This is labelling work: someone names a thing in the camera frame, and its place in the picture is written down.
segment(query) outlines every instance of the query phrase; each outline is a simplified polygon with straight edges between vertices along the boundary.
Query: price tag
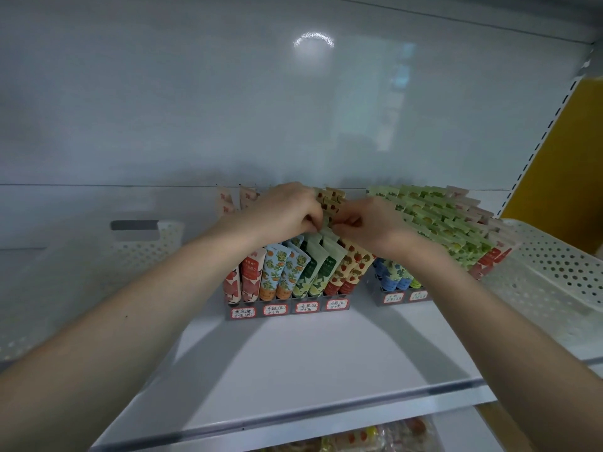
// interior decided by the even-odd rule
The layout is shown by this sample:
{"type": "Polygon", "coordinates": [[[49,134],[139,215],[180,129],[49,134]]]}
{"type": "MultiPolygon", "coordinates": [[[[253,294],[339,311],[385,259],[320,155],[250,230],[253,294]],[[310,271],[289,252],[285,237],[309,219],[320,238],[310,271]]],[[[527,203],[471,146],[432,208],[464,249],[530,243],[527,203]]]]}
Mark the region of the price tag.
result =
{"type": "Polygon", "coordinates": [[[265,316],[278,316],[281,314],[287,314],[286,304],[268,304],[264,306],[265,316]]]}
{"type": "Polygon", "coordinates": [[[347,308],[347,298],[330,299],[327,301],[327,311],[347,308]]]}
{"type": "Polygon", "coordinates": [[[416,301],[418,299],[425,299],[425,298],[427,298],[427,295],[429,295],[427,293],[427,290],[421,290],[420,292],[412,292],[409,300],[416,301]]]}
{"type": "Polygon", "coordinates": [[[404,293],[390,293],[383,297],[383,302],[385,304],[389,303],[400,303],[404,299],[404,293]]]}
{"type": "Polygon", "coordinates": [[[256,316],[256,309],[252,307],[241,307],[230,310],[232,319],[250,319],[256,316]]]}
{"type": "Polygon", "coordinates": [[[318,311],[318,301],[311,301],[310,303],[298,303],[296,305],[296,312],[316,312],[318,311]]]}

